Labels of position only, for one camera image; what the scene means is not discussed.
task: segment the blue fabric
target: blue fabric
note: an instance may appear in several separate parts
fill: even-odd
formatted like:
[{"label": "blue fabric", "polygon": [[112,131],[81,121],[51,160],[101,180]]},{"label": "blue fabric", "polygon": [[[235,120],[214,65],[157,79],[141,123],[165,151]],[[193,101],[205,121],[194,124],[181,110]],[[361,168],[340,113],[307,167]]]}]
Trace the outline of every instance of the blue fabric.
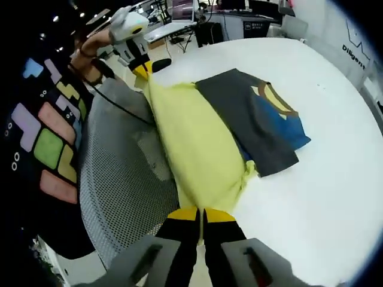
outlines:
[{"label": "blue fabric", "polygon": [[[261,105],[269,115],[270,122],[272,123],[275,132],[287,141],[295,151],[311,141],[311,139],[305,135],[305,131],[299,117],[288,115],[286,116],[286,119],[284,119],[266,99],[258,95],[255,95],[255,97],[257,103]],[[244,160],[252,160],[242,145],[238,141],[236,141],[236,143],[239,151],[244,157]]]}]

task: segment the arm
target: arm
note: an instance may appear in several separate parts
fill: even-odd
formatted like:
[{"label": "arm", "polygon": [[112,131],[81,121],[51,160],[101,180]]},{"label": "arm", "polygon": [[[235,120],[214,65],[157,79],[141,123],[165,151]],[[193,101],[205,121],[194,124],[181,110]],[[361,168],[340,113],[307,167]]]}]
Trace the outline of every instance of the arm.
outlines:
[{"label": "arm", "polygon": [[72,65],[80,72],[91,65],[91,61],[97,56],[97,50],[111,44],[109,29],[102,30],[91,36],[82,46],[81,52],[76,51],[76,55],[72,58]]}]

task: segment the desk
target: desk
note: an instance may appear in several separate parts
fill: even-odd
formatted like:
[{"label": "desk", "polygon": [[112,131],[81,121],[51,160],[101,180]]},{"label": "desk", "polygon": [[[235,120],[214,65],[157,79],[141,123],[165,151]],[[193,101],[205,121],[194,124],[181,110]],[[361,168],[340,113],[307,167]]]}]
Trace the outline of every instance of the desk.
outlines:
[{"label": "desk", "polygon": [[[206,13],[206,19],[210,18],[210,13]],[[209,22],[219,23],[222,26],[223,39],[225,41],[244,39],[244,22],[257,23],[279,23],[281,21],[257,16],[253,13],[231,12],[213,12]]]},{"label": "desk", "polygon": [[233,211],[239,226],[309,284],[351,280],[383,228],[383,137],[372,113],[339,70],[292,39],[209,45],[154,77],[168,86],[233,68],[270,81],[312,139],[297,151],[299,163],[249,181]]},{"label": "desk", "polygon": [[176,33],[186,32],[187,30],[192,29],[195,25],[196,23],[184,24],[172,22],[168,25],[164,25],[155,30],[152,30],[149,33],[146,33],[144,35],[144,39],[149,44],[152,44],[154,42],[157,42],[158,40],[166,38],[167,36],[171,36]]}]

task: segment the gray mesh chair back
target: gray mesh chair back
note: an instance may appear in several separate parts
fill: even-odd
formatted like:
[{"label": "gray mesh chair back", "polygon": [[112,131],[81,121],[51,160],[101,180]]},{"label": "gray mesh chair back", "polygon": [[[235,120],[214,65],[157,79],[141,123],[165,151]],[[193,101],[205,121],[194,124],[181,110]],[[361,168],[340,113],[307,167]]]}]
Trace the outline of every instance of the gray mesh chair back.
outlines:
[{"label": "gray mesh chair back", "polygon": [[178,208],[178,195],[143,94],[108,79],[101,92],[144,123],[96,95],[83,132],[80,205],[106,268],[130,244]]}]

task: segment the white wall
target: white wall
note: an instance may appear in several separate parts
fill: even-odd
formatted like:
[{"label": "white wall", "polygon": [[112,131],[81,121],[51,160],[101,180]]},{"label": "white wall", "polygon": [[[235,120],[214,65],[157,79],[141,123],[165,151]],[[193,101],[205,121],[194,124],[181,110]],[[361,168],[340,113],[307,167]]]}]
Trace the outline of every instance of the white wall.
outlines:
[{"label": "white wall", "polygon": [[294,0],[293,4],[296,17],[309,24],[306,39],[313,43],[309,45],[359,88],[374,56],[357,26],[331,0]]}]

